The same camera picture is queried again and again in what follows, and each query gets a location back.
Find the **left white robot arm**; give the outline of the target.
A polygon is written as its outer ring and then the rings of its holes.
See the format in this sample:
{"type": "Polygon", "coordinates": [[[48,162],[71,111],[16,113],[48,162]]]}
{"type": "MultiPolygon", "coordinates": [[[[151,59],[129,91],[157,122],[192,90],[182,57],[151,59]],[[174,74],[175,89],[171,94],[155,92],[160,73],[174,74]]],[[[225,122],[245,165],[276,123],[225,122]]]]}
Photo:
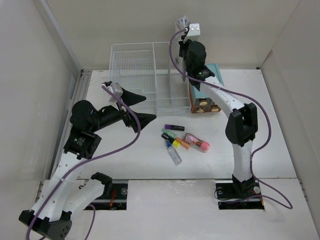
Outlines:
{"type": "Polygon", "coordinates": [[[156,119],[154,114],[137,113],[130,108],[144,102],[145,96],[127,91],[114,82],[103,83],[102,89],[107,93],[109,102],[116,106],[110,104],[97,110],[88,100],[80,100],[73,105],[69,119],[70,135],[58,166],[37,202],[31,209],[22,211],[18,218],[28,227],[27,240],[31,232],[36,232],[43,239],[64,240],[75,217],[92,201],[98,197],[107,198],[112,192],[113,179],[97,172],[77,193],[70,195],[84,165],[132,146],[141,130],[156,119]],[[133,129],[135,138],[125,146],[95,157],[94,153],[102,140],[96,132],[119,121],[133,129]]]}

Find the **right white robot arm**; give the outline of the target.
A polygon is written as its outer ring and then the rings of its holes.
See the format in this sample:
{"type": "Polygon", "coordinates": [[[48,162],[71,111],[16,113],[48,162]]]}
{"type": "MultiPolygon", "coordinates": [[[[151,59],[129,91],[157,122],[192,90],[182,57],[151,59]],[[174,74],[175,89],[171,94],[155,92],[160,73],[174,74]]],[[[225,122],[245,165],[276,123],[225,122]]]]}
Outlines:
{"type": "Polygon", "coordinates": [[[258,111],[254,103],[244,103],[223,90],[223,85],[207,66],[206,48],[198,41],[179,41],[179,56],[189,80],[198,91],[207,95],[226,115],[225,135],[232,143],[234,170],[231,198],[249,196],[255,180],[250,169],[253,140],[258,131],[258,111]]]}

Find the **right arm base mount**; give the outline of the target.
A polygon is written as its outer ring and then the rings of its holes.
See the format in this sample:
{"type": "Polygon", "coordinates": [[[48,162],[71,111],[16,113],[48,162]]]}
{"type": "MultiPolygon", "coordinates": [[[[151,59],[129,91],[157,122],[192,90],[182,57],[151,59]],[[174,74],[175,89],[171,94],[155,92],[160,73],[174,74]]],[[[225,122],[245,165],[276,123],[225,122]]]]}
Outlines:
{"type": "Polygon", "coordinates": [[[218,200],[219,210],[264,210],[260,197],[261,188],[257,181],[241,190],[232,180],[215,183],[214,196],[218,200]]]}

